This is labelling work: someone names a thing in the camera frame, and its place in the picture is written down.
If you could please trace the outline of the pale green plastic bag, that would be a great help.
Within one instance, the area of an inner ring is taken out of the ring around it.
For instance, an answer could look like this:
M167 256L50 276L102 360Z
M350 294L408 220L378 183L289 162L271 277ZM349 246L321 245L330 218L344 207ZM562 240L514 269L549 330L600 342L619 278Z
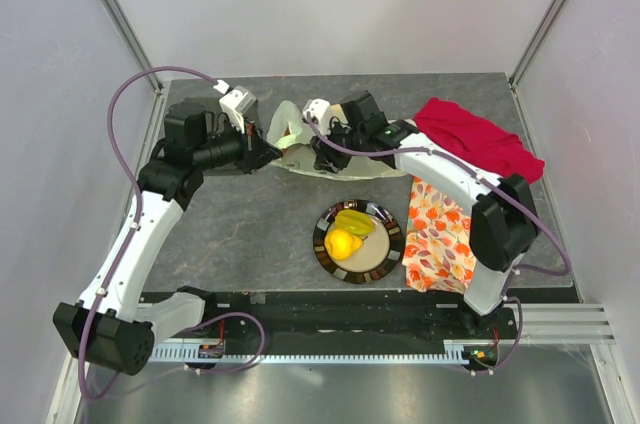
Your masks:
M283 138L290 127L296 134L293 141ZM371 180L376 178L403 177L405 173L392 169L383 162L354 156L349 165L337 174L319 171L313 167L315 153L310 141L314 136L308 124L303 122L301 110L291 101L282 101L276 109L267 133L267 141L283 152L283 157L271 162L273 166L293 173L334 181Z

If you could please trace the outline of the yellow fake starfruit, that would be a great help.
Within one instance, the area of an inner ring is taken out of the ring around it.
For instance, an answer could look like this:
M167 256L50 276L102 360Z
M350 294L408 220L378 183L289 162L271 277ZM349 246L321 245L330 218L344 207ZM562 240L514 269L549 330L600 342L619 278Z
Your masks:
M375 230L375 223L371 217L354 209L343 209L335 216L335 226L352 235L364 238Z

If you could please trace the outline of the yellow fake pear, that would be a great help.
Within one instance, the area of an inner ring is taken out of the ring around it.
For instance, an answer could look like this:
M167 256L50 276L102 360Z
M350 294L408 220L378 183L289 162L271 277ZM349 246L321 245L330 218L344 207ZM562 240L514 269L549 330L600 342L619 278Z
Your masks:
M329 256L336 261L349 259L363 245L363 240L342 228L329 231L324 239L324 246Z

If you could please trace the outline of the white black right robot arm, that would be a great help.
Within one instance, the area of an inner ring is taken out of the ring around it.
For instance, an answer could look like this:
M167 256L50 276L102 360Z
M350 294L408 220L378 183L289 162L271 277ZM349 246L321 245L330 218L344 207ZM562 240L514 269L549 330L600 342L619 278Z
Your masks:
M360 91L340 104L312 99L302 111L314 133L314 167L336 174L359 156L419 178L469 215L469 244L476 258L458 325L483 336L494 325L509 271L538 235L529 184L473 166L432 141L408 120L388 120L373 96Z

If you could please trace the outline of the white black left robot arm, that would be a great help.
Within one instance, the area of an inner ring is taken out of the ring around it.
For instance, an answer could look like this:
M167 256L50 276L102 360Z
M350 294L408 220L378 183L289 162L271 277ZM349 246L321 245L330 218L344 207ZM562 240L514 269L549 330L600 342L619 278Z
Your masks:
M146 309L144 284L169 233L207 172L250 174L281 158L255 122L225 107L217 119L203 101L186 99L164 117L164 136L140 170L129 215L91 284L73 304L61 303L53 324L70 354L117 373L135 375L155 346L189 329L208 337L219 326L212 296L183 287Z

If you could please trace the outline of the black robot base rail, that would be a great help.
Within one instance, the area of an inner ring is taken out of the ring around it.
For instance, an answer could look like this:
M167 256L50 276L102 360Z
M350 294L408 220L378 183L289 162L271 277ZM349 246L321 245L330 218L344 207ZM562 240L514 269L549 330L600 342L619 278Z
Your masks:
M492 344L517 335L516 313L499 307L485 317L471 312L458 294L412 290L245 291L211 294L203 319L222 316L192 332L223 338L250 351L260 337L266 349L349 348L433 350L447 340Z

